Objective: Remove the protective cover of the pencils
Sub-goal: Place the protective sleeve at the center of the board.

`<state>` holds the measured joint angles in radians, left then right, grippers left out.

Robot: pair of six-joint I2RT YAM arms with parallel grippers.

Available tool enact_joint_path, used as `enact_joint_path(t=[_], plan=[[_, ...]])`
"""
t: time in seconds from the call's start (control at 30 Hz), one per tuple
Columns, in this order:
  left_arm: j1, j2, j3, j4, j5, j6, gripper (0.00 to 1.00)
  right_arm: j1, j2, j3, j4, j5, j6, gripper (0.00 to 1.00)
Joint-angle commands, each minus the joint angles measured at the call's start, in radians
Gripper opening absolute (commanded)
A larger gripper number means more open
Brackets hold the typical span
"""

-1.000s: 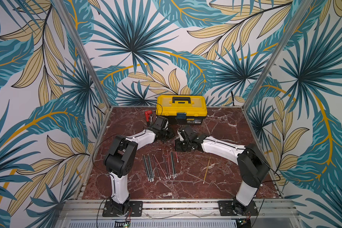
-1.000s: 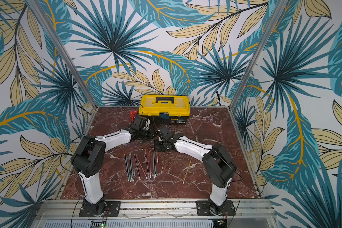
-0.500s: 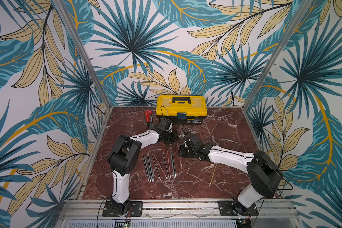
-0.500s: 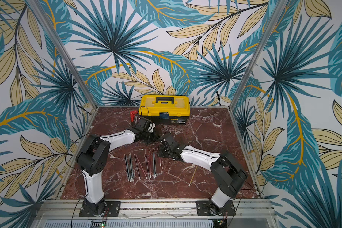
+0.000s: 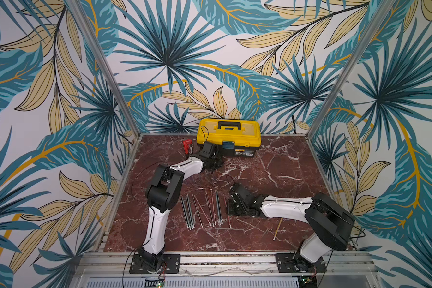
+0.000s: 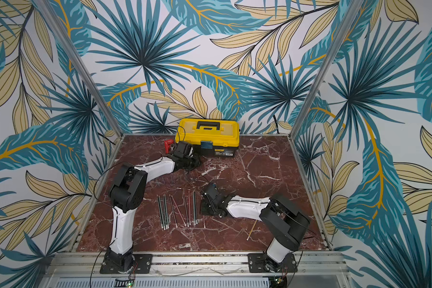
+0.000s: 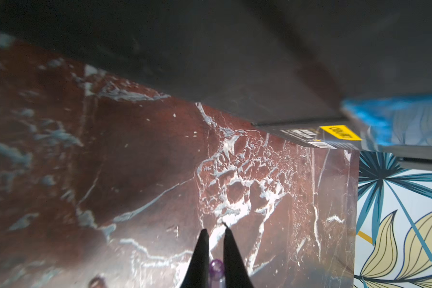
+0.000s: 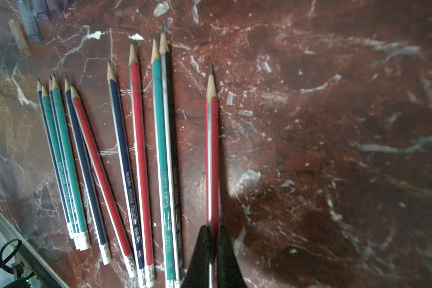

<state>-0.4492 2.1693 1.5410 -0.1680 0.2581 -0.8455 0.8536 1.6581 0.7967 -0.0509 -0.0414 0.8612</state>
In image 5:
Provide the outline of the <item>teal pencil group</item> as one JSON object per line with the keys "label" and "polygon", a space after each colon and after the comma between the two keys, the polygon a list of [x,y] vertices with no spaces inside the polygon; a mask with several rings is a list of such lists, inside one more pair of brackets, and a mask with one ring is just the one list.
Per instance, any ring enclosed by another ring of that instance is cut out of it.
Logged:
{"label": "teal pencil group", "polygon": [[218,192],[216,192],[216,205],[217,205],[218,225],[221,226],[223,224],[223,216],[222,216],[221,201]]}

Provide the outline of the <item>yellow black toolbox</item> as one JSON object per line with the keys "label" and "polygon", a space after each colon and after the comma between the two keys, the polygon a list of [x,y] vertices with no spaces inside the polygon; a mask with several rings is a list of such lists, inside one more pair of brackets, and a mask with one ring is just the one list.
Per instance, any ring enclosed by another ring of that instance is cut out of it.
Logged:
{"label": "yellow black toolbox", "polygon": [[254,157],[261,147],[260,125],[256,121],[202,119],[196,142],[199,148],[205,142],[215,144],[226,157]]}

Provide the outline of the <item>red capped pencil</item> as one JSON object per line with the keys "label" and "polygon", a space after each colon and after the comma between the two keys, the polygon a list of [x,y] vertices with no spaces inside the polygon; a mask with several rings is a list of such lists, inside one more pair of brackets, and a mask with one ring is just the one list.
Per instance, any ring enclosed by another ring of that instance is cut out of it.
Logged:
{"label": "red capped pencil", "polygon": [[200,210],[202,211],[202,213],[203,213],[205,219],[207,220],[209,227],[212,227],[211,221],[210,221],[210,219],[208,218],[207,214],[205,213],[205,210],[203,209],[202,205],[201,205],[200,202],[198,201],[197,197],[196,197],[196,202],[197,202],[197,204],[198,204],[198,207],[199,207]]}

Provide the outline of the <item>yellow pencil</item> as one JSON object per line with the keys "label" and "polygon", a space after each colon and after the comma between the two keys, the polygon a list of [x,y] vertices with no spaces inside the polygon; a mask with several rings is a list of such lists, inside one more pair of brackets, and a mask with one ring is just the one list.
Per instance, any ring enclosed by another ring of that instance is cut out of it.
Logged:
{"label": "yellow pencil", "polygon": [[279,232],[279,230],[280,230],[280,228],[282,226],[282,223],[283,223],[283,218],[280,218],[280,220],[278,222],[278,225],[277,225],[277,228],[276,228],[276,231],[274,233],[274,237],[272,239],[273,241],[275,241],[277,239],[277,235],[278,235],[278,232]]}

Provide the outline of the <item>green pencil with eraser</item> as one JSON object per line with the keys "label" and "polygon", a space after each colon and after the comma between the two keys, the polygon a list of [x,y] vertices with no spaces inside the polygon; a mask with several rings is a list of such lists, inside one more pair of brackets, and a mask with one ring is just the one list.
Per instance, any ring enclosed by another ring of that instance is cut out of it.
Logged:
{"label": "green pencil with eraser", "polygon": [[192,229],[195,229],[195,227],[196,227],[195,218],[194,218],[194,213],[192,210],[192,204],[191,204],[190,200],[188,200],[188,208],[189,208],[189,213],[190,213],[190,219],[192,221]]}

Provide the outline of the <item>dark blue printed pencil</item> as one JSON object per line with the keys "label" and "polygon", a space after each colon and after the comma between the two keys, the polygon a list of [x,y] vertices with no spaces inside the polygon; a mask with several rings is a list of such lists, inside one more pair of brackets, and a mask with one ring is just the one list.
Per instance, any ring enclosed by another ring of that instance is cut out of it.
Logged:
{"label": "dark blue printed pencil", "polygon": [[186,195],[186,199],[187,199],[187,209],[188,209],[188,219],[190,222],[190,229],[193,230],[195,228],[195,221],[194,221],[194,217],[193,217],[191,199],[190,199],[189,194]]}

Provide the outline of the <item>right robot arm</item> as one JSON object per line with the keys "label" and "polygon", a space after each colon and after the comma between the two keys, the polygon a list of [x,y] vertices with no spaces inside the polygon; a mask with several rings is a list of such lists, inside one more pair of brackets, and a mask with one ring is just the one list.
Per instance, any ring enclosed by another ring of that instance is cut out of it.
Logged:
{"label": "right robot arm", "polygon": [[318,193],[302,199],[254,195],[240,183],[234,183],[229,192],[227,213],[230,216],[284,218],[307,223],[313,229],[313,234],[295,253],[296,263],[310,266],[318,263],[327,252],[342,252],[348,248],[355,217],[327,194]]}

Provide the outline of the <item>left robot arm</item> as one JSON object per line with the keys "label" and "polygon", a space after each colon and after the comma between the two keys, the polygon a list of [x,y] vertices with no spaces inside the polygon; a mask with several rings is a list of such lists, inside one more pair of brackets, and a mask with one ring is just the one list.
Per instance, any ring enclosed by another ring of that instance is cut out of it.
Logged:
{"label": "left robot arm", "polygon": [[164,234],[168,217],[178,202],[184,180],[204,170],[217,170],[222,165],[221,156],[193,156],[181,163],[157,166],[145,193],[149,220],[146,238],[140,249],[142,259],[149,266],[160,265],[163,261]]}

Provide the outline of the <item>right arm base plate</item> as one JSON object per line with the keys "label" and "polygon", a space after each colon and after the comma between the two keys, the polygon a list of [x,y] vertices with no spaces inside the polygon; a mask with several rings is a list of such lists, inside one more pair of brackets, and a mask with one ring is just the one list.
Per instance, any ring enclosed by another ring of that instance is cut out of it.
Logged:
{"label": "right arm base plate", "polygon": [[318,273],[326,271],[323,257],[315,263],[303,258],[299,253],[277,253],[275,254],[277,269],[279,273]]}

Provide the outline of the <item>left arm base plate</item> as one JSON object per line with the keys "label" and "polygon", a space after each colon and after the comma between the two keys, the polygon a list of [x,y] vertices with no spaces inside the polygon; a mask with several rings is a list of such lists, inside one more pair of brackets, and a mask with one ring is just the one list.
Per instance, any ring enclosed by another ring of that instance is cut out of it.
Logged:
{"label": "left arm base plate", "polygon": [[163,254],[161,256],[147,256],[145,254],[135,254],[131,266],[130,274],[178,274],[181,265],[180,254]]}

